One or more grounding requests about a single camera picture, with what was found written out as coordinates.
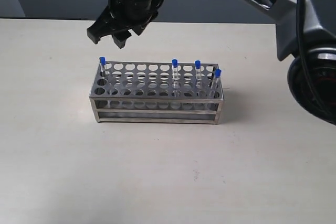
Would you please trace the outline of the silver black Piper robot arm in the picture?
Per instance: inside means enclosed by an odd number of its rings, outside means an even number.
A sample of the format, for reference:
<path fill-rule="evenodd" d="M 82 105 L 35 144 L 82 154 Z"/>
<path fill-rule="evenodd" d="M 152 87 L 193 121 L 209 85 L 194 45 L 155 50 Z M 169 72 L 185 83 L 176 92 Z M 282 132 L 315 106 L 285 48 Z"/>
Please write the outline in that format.
<path fill-rule="evenodd" d="M 277 57 L 293 56 L 288 86 L 309 113 L 335 123 L 335 0 L 242 0 L 272 19 Z M 164 0 L 109 0 L 87 29 L 91 41 L 111 36 L 119 47 L 140 35 Z"/>

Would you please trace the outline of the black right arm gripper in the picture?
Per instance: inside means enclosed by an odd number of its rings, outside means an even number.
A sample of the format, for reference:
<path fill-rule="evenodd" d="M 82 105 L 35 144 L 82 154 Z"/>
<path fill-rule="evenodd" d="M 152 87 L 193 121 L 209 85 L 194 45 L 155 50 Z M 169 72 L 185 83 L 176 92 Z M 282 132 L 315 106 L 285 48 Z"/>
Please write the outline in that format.
<path fill-rule="evenodd" d="M 102 37 L 112 35 L 115 45 L 122 49 L 134 31 L 140 35 L 158 15 L 164 0 L 109 0 L 96 21 L 87 28 L 88 38 L 96 45 Z"/>

